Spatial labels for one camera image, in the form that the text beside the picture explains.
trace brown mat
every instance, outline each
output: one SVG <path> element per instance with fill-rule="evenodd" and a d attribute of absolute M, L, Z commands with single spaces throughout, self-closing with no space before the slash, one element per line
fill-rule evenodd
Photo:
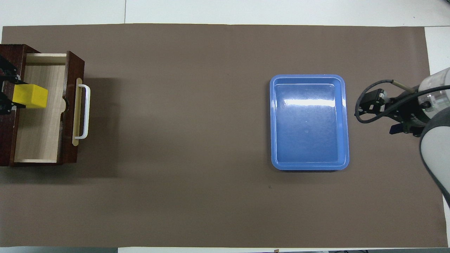
<path fill-rule="evenodd" d="M 80 56 L 92 104 L 78 163 L 1 169 L 1 246 L 447 246 L 418 138 L 352 116 L 370 83 L 429 75 L 422 27 L 5 27 L 3 43 Z M 279 172 L 269 81 L 322 73 L 346 82 L 350 165 Z"/>

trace wooden drawer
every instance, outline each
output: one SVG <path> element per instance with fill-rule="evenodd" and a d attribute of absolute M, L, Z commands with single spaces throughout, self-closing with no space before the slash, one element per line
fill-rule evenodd
<path fill-rule="evenodd" d="M 84 61 L 70 51 L 41 54 L 27 45 L 0 45 L 0 54 L 18 68 L 21 80 L 49 91 L 46 108 L 0 115 L 0 166 L 76 162 Z M 5 82 L 3 93 L 12 98 L 14 86 Z"/>

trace drawer handle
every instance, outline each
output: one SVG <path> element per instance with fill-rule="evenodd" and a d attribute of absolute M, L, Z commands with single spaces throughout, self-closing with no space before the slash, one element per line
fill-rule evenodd
<path fill-rule="evenodd" d="M 75 139 L 82 140 L 87 137 L 88 129 L 89 129 L 89 109 L 90 109 L 90 88 L 84 84 L 78 84 L 78 87 L 86 89 L 85 95 L 85 118 L 84 118 L 84 126 L 83 126 L 83 135 L 75 136 Z"/>

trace plastic tray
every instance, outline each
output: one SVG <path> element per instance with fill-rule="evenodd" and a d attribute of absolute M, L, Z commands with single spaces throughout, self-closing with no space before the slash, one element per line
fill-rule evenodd
<path fill-rule="evenodd" d="M 337 75 L 270 81 L 272 163 L 284 171 L 335 171 L 349 163 L 345 83 Z"/>

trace yellow block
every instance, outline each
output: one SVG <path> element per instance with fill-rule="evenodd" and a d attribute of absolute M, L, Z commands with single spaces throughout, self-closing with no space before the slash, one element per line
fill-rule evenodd
<path fill-rule="evenodd" d="M 14 86 L 13 102 L 23 104 L 27 108 L 47 107 L 49 91 L 36 84 L 16 84 Z"/>

